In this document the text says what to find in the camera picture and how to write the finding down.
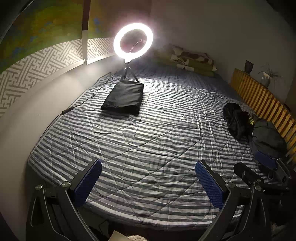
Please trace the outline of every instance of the black folded bag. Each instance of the black folded bag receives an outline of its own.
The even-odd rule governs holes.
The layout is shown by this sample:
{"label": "black folded bag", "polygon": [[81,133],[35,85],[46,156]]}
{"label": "black folded bag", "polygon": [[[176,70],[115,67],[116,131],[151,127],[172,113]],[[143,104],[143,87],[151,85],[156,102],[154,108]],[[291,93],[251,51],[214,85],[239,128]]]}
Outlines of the black folded bag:
{"label": "black folded bag", "polygon": [[105,99],[102,110],[138,115],[144,85],[132,80],[120,80]]}

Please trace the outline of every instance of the mattress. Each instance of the mattress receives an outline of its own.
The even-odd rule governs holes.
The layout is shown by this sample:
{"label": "mattress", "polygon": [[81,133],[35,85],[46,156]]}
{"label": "mattress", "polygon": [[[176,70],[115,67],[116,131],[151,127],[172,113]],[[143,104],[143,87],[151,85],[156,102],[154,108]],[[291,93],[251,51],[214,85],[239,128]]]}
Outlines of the mattress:
{"label": "mattress", "polygon": [[[149,60],[139,60],[133,70],[144,84],[138,116],[100,109],[121,77],[107,74],[73,105],[103,87],[93,98],[48,128],[28,164],[48,182],[60,185],[99,158],[102,174],[86,208],[129,225],[163,230],[208,226],[219,209],[198,181],[195,164],[206,161],[225,181],[238,186],[244,186],[233,172],[239,161],[263,177],[249,146],[234,140],[223,119],[228,102],[252,110],[221,78]],[[235,217],[241,210],[238,207]]]}

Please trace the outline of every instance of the patterned wallpaper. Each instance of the patterned wallpaper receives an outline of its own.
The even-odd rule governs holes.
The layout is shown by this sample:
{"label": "patterned wallpaper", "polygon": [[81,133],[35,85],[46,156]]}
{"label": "patterned wallpaper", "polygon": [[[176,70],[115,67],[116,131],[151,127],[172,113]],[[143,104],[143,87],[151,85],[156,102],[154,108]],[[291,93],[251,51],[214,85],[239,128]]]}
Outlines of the patterned wallpaper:
{"label": "patterned wallpaper", "polygon": [[87,59],[114,52],[113,41],[114,38],[88,39]]}
{"label": "patterned wallpaper", "polygon": [[[88,39],[88,59],[114,52],[114,38]],[[44,48],[19,60],[0,75],[0,118],[35,84],[54,72],[82,60],[82,40]]]}

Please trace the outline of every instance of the striped blanket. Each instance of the striped blanket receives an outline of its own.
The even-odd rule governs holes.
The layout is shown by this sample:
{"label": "striped blanket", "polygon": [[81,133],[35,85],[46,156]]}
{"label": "striped blanket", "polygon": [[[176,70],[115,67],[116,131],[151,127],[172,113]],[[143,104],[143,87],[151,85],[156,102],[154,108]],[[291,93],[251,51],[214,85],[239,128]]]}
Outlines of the striped blanket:
{"label": "striped blanket", "polygon": [[[119,81],[103,76],[73,105],[95,97],[60,116],[36,144],[28,164],[59,185],[71,180],[93,159],[102,174],[85,206],[110,219],[158,229],[207,226],[214,208],[195,175],[205,160],[225,181],[244,183],[233,172],[242,161],[257,174],[249,146],[227,131],[223,107],[238,103],[251,109],[220,78],[140,60],[133,70],[144,84],[139,116],[101,111]],[[241,212],[238,207],[236,216]]]}

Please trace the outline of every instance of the tripod leg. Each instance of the tripod leg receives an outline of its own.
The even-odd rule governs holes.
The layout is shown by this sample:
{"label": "tripod leg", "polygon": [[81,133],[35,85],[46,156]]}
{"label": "tripod leg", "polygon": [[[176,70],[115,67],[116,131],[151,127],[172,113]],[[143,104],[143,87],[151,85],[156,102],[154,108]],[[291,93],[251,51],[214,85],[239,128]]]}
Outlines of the tripod leg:
{"label": "tripod leg", "polygon": [[137,79],[137,77],[136,77],[136,75],[135,75],[135,73],[131,70],[130,67],[129,67],[129,69],[130,69],[130,72],[131,72],[131,74],[133,75],[133,77],[136,79],[136,81],[139,82],[138,79]]}
{"label": "tripod leg", "polygon": [[128,72],[128,68],[126,67],[126,68],[124,69],[124,74],[122,74],[122,76],[121,76],[121,80],[123,80],[123,79],[126,78],[126,74],[127,74],[127,72]]}

